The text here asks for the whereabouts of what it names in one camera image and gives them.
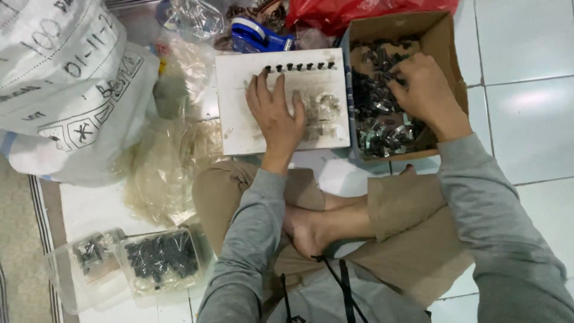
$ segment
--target white board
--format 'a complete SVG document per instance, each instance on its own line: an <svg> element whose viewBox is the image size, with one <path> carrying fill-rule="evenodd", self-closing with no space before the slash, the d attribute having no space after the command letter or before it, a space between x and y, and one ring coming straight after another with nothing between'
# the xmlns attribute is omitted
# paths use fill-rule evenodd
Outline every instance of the white board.
<svg viewBox="0 0 574 323"><path fill-rule="evenodd" d="M329 69L327 65L331 61L335 64ZM324 63L320 70L317 69L319 62ZM287 70L288 63L293 64L291 71ZM303 68L297 71L296 66L301 63ZM313 63L310 70L307 70L308 63ZM276 70L279 64L282 65L281 72ZM272 66L267 76L270 91L273 91L277 78L285 74L285 98L291 114L293 91L298 90L305 103L307 128L297 150L350 145L343 52L340 48L223 55L215 58L215 67L225 155L265 152L265 139L245 100L251 76L258 75L265 66Z"/></svg>

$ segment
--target gray long sleeve shirt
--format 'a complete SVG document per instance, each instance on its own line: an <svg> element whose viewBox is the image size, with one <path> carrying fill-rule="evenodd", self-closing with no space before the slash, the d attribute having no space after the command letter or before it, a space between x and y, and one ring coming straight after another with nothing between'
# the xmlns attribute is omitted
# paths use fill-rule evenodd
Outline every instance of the gray long sleeve shirt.
<svg viewBox="0 0 574 323"><path fill-rule="evenodd" d="M471 250L480 291L478 321L574 322L564 265L520 205L518 194L475 134L439 144L438 173L459 237ZM227 232L201 304L199 322L261 320L262 273L278 247L285 178L259 170ZM336 262L330 262L340 275ZM352 297L369 322L429 322L424 309L347 262ZM290 291L292 316L346 322L343 293L321 270ZM356 321L362 320L356 314ZM284 302L267 322L284 323Z"/></svg>

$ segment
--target sleeve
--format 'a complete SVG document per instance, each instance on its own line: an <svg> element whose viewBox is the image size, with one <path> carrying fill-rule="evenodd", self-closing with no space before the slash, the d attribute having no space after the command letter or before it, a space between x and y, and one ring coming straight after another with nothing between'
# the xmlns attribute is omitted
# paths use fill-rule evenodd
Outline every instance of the sleeve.
<svg viewBox="0 0 574 323"><path fill-rule="evenodd" d="M476 263L479 322L574 322L564 265L476 134L439 152L441 188Z"/></svg>
<svg viewBox="0 0 574 323"><path fill-rule="evenodd" d="M262 273L279 246L286 178L259 169L243 193L199 309L198 322L259 322Z"/></svg>

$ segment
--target khaki pants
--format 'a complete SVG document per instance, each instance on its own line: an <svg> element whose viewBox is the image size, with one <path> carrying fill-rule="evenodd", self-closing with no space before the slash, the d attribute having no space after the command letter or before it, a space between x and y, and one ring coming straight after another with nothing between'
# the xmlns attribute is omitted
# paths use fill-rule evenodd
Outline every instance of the khaki pants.
<svg viewBox="0 0 574 323"><path fill-rule="evenodd" d="M257 166L220 161L200 173L193 185L201 225L219 255L231 217L249 188ZM324 210L323 193L312 170L290 170L285 188L288 204ZM460 243L454 222L434 175L370 178L367 204L377 239L345 256L400 293L427 307L443 295L473 262ZM294 286L302 276L324 268L307 260L293 245L280 250L274 265Z"/></svg>

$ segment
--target red plastic bag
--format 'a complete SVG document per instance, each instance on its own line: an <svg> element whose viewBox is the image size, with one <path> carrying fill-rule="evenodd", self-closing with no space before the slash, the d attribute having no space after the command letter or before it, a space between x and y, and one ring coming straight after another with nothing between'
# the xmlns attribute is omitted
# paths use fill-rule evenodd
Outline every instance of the red plastic bag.
<svg viewBox="0 0 574 323"><path fill-rule="evenodd" d="M327 36L341 36L353 19L406 11L448 10L459 0L290 0L286 26L304 21Z"/></svg>

